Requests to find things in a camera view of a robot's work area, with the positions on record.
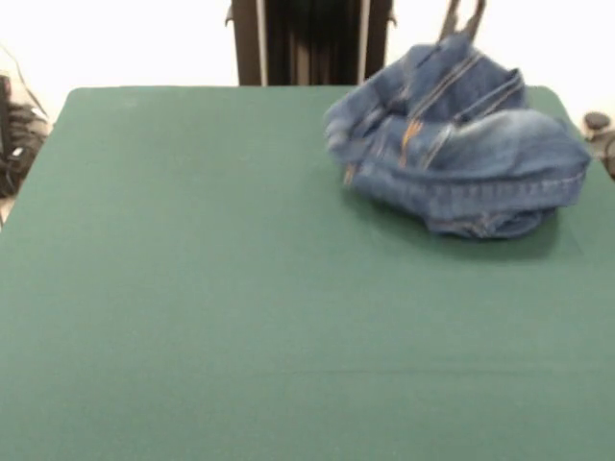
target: black cable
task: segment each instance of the black cable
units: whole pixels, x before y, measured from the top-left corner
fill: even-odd
[[[26,88],[26,92],[28,93],[28,95],[32,98],[34,103],[37,105],[38,109],[45,115],[45,117],[49,118],[49,115],[47,114],[45,108],[42,106],[42,104],[40,103],[36,95],[30,90],[30,88],[26,84],[26,79],[24,78],[23,73],[21,72],[21,66],[19,65],[19,61],[15,58],[15,56],[12,55],[9,49],[6,46],[4,46],[2,43],[0,43],[0,48],[14,63],[17,69],[17,75],[19,76],[19,80],[21,81],[23,86]]]

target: jeans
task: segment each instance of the jeans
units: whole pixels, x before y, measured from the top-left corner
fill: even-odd
[[[519,70],[465,33],[412,47],[336,102],[325,124],[350,187],[468,238],[535,230],[577,200],[591,160],[563,121],[529,108]]]

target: jeans seam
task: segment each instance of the jeans seam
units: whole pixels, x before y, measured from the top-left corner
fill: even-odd
[[[463,75],[466,74],[474,65],[476,65],[482,59],[482,55],[480,53],[476,53],[469,58],[466,58],[461,63],[456,65],[448,74],[446,74],[442,80],[435,86],[431,92],[423,98],[417,104],[417,108],[411,113],[409,118],[417,118],[420,117],[426,110],[428,110],[431,105],[439,98],[444,91],[446,91],[452,84],[454,84],[457,80],[459,80]]]

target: green tablecloth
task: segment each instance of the green tablecloth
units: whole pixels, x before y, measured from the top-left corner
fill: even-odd
[[[71,94],[0,236],[1,460],[615,457],[603,169],[529,238],[430,236],[342,190],[343,91]]]

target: electrical cord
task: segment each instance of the electrical cord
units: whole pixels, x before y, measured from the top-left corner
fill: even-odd
[[[46,124],[46,121],[37,116],[34,107],[9,103],[9,120],[13,148],[0,155],[1,198],[12,197],[19,191],[47,139],[47,133],[37,130],[37,124]]]
[[[15,65],[15,68],[17,69],[17,76],[19,77],[19,80],[23,84],[24,88],[26,88],[26,92],[28,93],[28,96],[32,98],[34,103],[37,105],[38,109],[45,115],[45,117],[49,118],[49,115],[47,114],[47,112],[45,111],[45,108],[42,106],[42,104],[38,100],[37,96],[34,94],[34,92],[32,92],[32,90],[26,84],[26,79],[24,78],[23,73],[21,72],[21,66],[19,65],[19,61],[16,59],[15,56],[12,55],[12,53],[9,51],[9,49],[4,44],[0,43],[0,49],[2,49],[2,51],[9,57],[9,59]]]

